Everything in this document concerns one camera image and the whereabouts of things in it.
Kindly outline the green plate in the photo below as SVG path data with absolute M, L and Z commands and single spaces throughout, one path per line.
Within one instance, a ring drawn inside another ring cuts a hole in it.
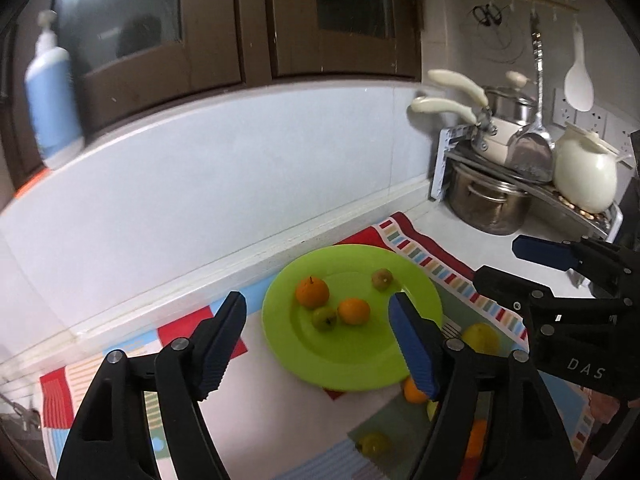
M 304 382 L 345 392 L 384 388 L 409 374 L 388 322 L 396 292 L 442 322 L 436 287 L 413 262 L 368 245 L 317 249 L 273 280 L 262 328 L 280 364 Z

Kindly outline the large green apple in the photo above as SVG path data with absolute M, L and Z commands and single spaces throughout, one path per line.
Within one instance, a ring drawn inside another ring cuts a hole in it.
M 429 400 L 426 404 L 426 414 L 428 417 L 428 420 L 430 422 L 432 422 L 435 418 L 435 414 L 438 408 L 438 403 L 433 401 L 433 400 Z

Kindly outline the small brown kiwi fruit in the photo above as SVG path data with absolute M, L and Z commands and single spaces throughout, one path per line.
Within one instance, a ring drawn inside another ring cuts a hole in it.
M 378 269 L 371 275 L 372 286 L 379 292 L 384 292 L 394 282 L 393 273 L 388 269 Z

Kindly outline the orange tangerine with stem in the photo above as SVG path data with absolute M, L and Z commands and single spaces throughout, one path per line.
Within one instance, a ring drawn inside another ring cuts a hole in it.
M 296 285 L 294 295 L 302 307 L 314 310 L 326 305 L 330 298 L 330 290 L 321 278 L 309 275 Z

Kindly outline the blue white soap bottle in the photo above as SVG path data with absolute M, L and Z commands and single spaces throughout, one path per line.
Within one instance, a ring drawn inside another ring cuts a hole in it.
M 70 54 L 58 44 L 53 30 L 56 13 L 41 11 L 41 28 L 35 56 L 27 67 L 24 83 L 29 118 L 43 163 L 58 170 L 71 162 L 85 147 Z

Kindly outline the white ceramic pot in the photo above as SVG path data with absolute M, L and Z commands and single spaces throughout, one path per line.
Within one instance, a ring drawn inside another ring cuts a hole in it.
M 553 156 L 553 185 L 571 204 L 590 214 L 600 214 L 612 205 L 617 165 L 630 158 L 597 133 L 569 122 L 554 144 Z

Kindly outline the white rice paddle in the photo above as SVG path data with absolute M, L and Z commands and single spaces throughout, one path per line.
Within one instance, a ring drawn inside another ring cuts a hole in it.
M 578 21 L 573 23 L 574 62 L 564 79 L 568 104 L 578 112 L 589 112 L 594 103 L 594 89 L 586 66 L 584 33 Z

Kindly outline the steel sink faucet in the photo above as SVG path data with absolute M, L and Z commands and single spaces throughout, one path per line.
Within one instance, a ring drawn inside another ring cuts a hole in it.
M 0 399 L 8 404 L 14 413 L 17 414 L 25 432 L 36 431 L 41 428 L 40 414 L 37 410 L 34 408 L 25 408 L 22 404 L 12 401 L 3 393 L 0 393 Z

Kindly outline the steel stock pot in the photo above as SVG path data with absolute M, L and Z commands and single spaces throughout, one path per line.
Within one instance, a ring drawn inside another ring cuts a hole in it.
M 517 186 L 462 162 L 451 163 L 447 202 L 466 224 L 494 235 L 510 235 L 525 222 L 532 198 Z

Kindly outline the small green round fruit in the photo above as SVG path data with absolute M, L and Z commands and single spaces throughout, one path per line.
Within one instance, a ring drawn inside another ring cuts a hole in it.
M 314 309 L 311 315 L 311 324 L 319 332 L 332 330 L 337 323 L 337 313 L 331 307 Z

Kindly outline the white pot rack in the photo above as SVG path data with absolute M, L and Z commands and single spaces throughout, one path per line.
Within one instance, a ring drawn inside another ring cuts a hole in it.
M 555 210 L 561 218 L 580 224 L 586 233 L 607 242 L 615 240 L 624 218 L 616 203 L 612 203 L 605 212 L 589 217 L 589 214 L 581 212 L 577 206 L 571 207 L 552 185 L 529 182 L 514 171 L 488 162 L 477 155 L 471 146 L 471 130 L 471 126 L 449 127 L 440 130 L 431 187 L 433 200 L 438 202 L 445 197 L 452 163 L 461 162 L 465 166 L 488 174 L 494 180 L 508 182 L 521 191 L 527 192 L 538 202 L 545 203 L 549 210 Z

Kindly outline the steel skimmer ladle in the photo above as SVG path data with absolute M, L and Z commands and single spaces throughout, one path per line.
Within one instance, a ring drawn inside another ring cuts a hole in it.
M 542 116 L 544 104 L 544 50 L 539 28 L 539 16 L 535 9 L 530 11 L 530 36 L 535 66 L 536 108 L 533 120 L 512 136 L 508 144 L 506 166 L 523 179 L 538 184 L 546 184 L 553 177 L 554 142 Z

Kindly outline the black scissors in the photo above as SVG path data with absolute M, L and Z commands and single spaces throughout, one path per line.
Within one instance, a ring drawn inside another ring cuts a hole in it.
M 495 3 L 486 3 L 484 6 L 474 6 L 472 15 L 478 24 L 485 27 L 500 26 L 503 21 L 502 11 Z

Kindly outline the cream handled saucepan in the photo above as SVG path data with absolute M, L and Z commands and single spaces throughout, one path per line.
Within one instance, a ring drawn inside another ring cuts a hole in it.
M 418 96 L 412 100 L 410 108 L 416 113 L 458 115 L 462 122 L 472 126 L 473 150 L 484 159 L 503 167 L 509 156 L 509 142 L 521 130 L 521 126 L 514 122 L 492 117 L 489 108 L 482 108 L 476 116 L 471 107 L 446 98 Z

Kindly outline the cream handled lidded pot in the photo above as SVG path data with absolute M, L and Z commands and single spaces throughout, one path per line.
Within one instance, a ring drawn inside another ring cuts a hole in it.
M 463 74 L 442 68 L 429 70 L 427 77 L 435 84 L 467 94 L 478 106 L 489 108 L 492 116 L 507 122 L 525 126 L 535 117 L 537 101 L 524 92 L 530 79 L 514 70 L 506 72 L 506 85 L 502 87 L 481 87 Z

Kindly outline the yellow green pear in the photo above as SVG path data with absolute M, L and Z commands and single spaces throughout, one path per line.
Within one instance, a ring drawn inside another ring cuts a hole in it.
M 489 325 L 475 323 L 462 330 L 460 338 L 476 353 L 498 356 L 500 341 L 497 332 Z

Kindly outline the yellowish lemon fruit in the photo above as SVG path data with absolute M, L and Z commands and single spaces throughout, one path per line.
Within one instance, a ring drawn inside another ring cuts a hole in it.
M 372 431 L 362 436 L 356 442 L 355 448 L 362 456 L 373 460 L 387 455 L 393 448 L 393 442 L 386 434 Z

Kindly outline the brown window frame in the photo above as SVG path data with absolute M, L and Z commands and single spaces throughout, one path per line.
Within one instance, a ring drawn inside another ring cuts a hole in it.
M 198 94 L 290 79 L 418 80 L 419 0 L 1 0 L 1 153 L 43 166 L 24 78 L 52 18 L 87 139 Z

